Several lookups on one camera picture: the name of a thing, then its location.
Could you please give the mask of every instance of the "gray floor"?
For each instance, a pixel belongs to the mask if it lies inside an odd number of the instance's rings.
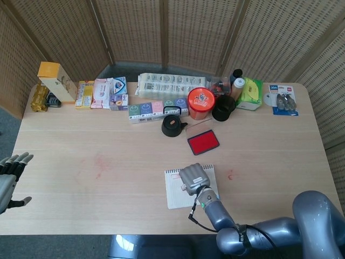
[[[138,74],[144,72],[188,74],[210,78],[208,74],[194,71],[174,68],[163,70],[158,65],[136,64],[134,66],[126,63],[107,67],[98,77],[126,76],[127,81],[137,81]],[[20,120],[0,109],[0,158],[12,154],[19,127]],[[150,237],[151,244],[142,249],[139,259],[278,258],[273,251],[252,251],[244,257],[225,257],[217,250],[215,236],[187,236],[186,238],[194,241],[193,247],[181,246],[181,238],[177,236]],[[0,236],[0,258],[106,258],[109,241],[110,236],[106,235]],[[302,258],[300,246],[282,248],[281,252],[284,258]]]

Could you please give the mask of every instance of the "red ink pad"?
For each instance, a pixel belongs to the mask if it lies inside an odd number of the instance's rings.
[[[188,144],[194,155],[200,155],[219,146],[213,130],[203,132],[188,139]]]

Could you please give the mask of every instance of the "wooden table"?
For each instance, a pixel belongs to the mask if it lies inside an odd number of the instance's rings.
[[[129,100],[142,103],[135,85]],[[14,153],[35,156],[13,199],[33,199],[1,215],[0,234],[205,234],[187,219],[190,208],[169,210],[165,194],[164,170],[195,162],[214,164],[222,202],[238,223],[293,216],[293,199],[305,190],[325,193],[340,210],[307,90],[289,85],[298,117],[274,116],[265,104],[235,110],[213,125],[220,146],[199,156],[185,132],[164,136],[161,121],[131,125],[125,111],[74,105],[33,113],[28,104]],[[211,226],[200,207],[195,218]]]

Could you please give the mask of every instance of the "bottle cap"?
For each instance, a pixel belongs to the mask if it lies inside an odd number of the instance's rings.
[[[244,79],[243,78],[236,78],[236,80],[233,82],[233,85],[236,88],[243,88],[245,85]]]
[[[232,75],[236,78],[239,78],[243,75],[242,69],[235,69]]]

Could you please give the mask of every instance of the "black handle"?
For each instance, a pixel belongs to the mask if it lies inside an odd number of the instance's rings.
[[[182,113],[182,110],[181,110],[181,107],[179,107],[179,106],[165,106],[164,108],[163,108],[163,114],[165,114],[165,108],[179,108],[180,109],[180,115],[181,115],[181,113]]]

